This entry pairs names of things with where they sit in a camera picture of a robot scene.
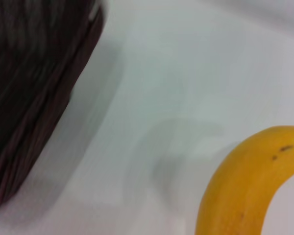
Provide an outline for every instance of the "white table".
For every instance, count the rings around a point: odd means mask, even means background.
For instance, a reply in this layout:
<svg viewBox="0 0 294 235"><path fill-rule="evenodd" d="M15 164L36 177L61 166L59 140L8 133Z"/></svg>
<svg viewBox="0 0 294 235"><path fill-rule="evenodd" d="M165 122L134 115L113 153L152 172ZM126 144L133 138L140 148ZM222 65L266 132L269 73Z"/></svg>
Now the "white table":
<svg viewBox="0 0 294 235"><path fill-rule="evenodd" d="M0 235L193 235L220 161L294 125L294 35L199 0L116 0ZM294 235L294 177L263 235Z"/></svg>

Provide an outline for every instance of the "banana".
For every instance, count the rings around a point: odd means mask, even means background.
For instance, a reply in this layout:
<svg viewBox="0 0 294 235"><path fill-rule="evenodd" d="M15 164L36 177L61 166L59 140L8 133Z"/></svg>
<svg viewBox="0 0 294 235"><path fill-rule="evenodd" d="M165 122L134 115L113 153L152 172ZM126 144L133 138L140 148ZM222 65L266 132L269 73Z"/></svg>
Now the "banana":
<svg viewBox="0 0 294 235"><path fill-rule="evenodd" d="M294 126L272 127L239 144L201 200L196 235L260 235L275 192L294 175Z"/></svg>

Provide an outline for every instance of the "brown spot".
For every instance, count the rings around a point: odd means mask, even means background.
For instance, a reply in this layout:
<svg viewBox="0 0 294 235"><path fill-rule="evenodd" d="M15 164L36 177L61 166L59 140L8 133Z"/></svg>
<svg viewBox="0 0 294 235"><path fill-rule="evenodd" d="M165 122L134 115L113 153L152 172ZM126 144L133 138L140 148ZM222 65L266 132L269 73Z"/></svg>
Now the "brown spot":
<svg viewBox="0 0 294 235"><path fill-rule="evenodd" d="M280 148L280 151L281 152L284 152L286 150L292 149L293 147L294 147L293 145L286 145L286 146Z"/></svg>

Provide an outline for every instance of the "woven texture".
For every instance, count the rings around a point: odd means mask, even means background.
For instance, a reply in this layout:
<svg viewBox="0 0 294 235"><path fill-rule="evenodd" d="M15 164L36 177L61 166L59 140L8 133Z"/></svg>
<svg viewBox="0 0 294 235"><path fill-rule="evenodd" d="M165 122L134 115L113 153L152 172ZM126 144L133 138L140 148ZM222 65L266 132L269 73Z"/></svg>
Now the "woven texture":
<svg viewBox="0 0 294 235"><path fill-rule="evenodd" d="M0 0L0 205L20 187L102 31L94 0Z"/></svg>

